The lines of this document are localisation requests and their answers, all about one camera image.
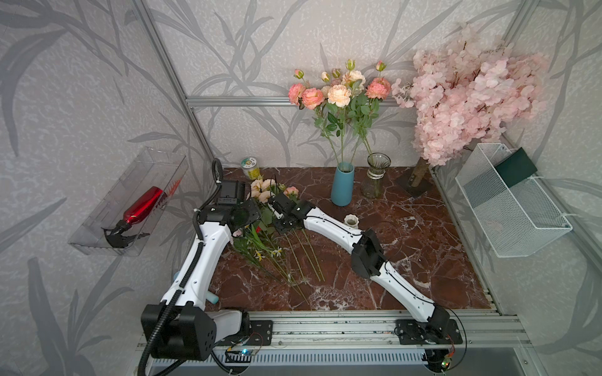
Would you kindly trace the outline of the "pink peach rose stem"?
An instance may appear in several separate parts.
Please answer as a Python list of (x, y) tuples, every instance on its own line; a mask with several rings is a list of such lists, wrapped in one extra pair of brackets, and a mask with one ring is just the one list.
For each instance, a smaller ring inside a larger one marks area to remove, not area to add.
[(300, 110), (308, 109), (314, 112), (314, 126), (320, 131), (321, 136), (329, 141), (335, 160), (339, 164), (342, 159), (340, 152), (335, 148), (333, 137), (340, 135), (340, 127), (329, 120), (330, 113), (327, 108), (331, 89), (330, 75), (326, 72), (323, 73), (322, 77), (326, 79), (326, 85), (322, 88), (312, 87), (300, 69), (294, 70), (293, 77), (299, 80), (299, 83), (292, 85), (288, 90), (289, 102)]

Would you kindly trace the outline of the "cream rose cluster stem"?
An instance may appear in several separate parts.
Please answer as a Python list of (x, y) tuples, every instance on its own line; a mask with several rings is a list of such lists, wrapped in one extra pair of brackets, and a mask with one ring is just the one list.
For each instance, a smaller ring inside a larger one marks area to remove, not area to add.
[(356, 61), (349, 59), (344, 71), (335, 68), (322, 78), (328, 85), (321, 90), (324, 101), (316, 109), (315, 125), (332, 148), (335, 162), (351, 163), (360, 139), (362, 111), (357, 102), (365, 90), (365, 76), (356, 69)]

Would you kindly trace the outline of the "cream peach rose stem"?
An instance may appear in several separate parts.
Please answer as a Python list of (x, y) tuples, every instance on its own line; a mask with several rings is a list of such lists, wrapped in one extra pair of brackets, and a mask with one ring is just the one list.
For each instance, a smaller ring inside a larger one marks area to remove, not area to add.
[(357, 136), (358, 141), (362, 142), (365, 146), (368, 154), (372, 154), (372, 148), (370, 146), (370, 142), (368, 141), (368, 135), (372, 128), (372, 124), (375, 118), (378, 117), (378, 114), (374, 114), (374, 111), (366, 105), (361, 105), (357, 108), (356, 116), (352, 121), (352, 126), (354, 129), (354, 134)]

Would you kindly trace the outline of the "single pink rose stem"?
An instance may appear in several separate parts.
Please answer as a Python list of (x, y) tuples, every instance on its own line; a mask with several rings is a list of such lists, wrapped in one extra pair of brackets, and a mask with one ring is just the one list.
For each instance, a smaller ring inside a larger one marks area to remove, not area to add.
[(360, 147), (360, 145), (363, 145), (362, 142), (358, 141), (352, 126), (352, 121), (356, 116), (357, 108), (359, 108), (361, 105), (368, 104), (368, 106), (370, 106), (370, 108), (374, 111), (374, 114), (378, 114), (379, 117), (381, 103), (391, 93), (390, 82), (382, 76), (382, 72), (386, 69), (386, 67), (387, 66), (384, 64), (384, 62), (379, 61), (376, 64), (376, 71), (378, 75), (373, 78), (367, 86), (365, 86), (365, 76), (359, 70), (349, 70), (347, 72), (347, 85), (350, 87), (352, 93), (350, 109), (347, 115), (349, 119), (351, 119), (350, 125), (353, 130), (353, 136), (356, 139), (352, 149), (351, 161), (354, 161), (357, 149)]

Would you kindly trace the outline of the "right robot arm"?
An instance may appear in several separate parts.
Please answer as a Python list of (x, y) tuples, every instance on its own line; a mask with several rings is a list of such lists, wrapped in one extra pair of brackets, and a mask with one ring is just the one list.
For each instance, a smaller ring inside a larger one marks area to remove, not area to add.
[(327, 215), (308, 201), (294, 202), (280, 193), (268, 199), (274, 213), (274, 227), (284, 234), (289, 230), (310, 230), (338, 244), (351, 255), (353, 271), (371, 280), (395, 297), (412, 315), (415, 336), (429, 344), (441, 344), (448, 338), (450, 315), (446, 309), (428, 299), (385, 257), (373, 230), (359, 230)]

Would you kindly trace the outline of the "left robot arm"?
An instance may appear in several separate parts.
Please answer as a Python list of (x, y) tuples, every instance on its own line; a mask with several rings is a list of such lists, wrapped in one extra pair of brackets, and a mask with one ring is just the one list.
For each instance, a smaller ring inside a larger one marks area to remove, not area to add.
[(141, 315), (146, 346), (136, 373), (145, 375), (150, 359), (172, 359), (161, 374), (168, 375), (188, 360), (214, 362), (227, 374), (233, 368), (218, 359), (215, 348), (224, 339), (249, 337), (250, 323), (243, 310), (218, 313), (205, 310), (209, 286), (224, 249), (235, 233), (260, 218), (258, 205), (246, 198), (246, 185), (226, 180), (219, 159), (212, 162), (216, 189), (194, 210), (195, 232), (191, 249), (177, 278), (158, 304), (149, 304)]

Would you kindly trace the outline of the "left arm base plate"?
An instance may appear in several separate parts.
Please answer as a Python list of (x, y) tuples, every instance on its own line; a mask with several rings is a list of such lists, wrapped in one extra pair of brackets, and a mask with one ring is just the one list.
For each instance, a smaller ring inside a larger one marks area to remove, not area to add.
[(274, 321), (250, 321), (246, 346), (270, 346), (274, 332)]

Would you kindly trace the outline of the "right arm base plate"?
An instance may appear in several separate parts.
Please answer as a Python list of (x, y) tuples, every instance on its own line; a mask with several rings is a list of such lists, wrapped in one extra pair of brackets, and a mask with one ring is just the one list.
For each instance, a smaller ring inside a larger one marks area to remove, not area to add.
[(462, 330), (455, 320), (443, 326), (419, 323), (414, 320), (396, 320), (393, 333), (401, 345), (461, 345)]

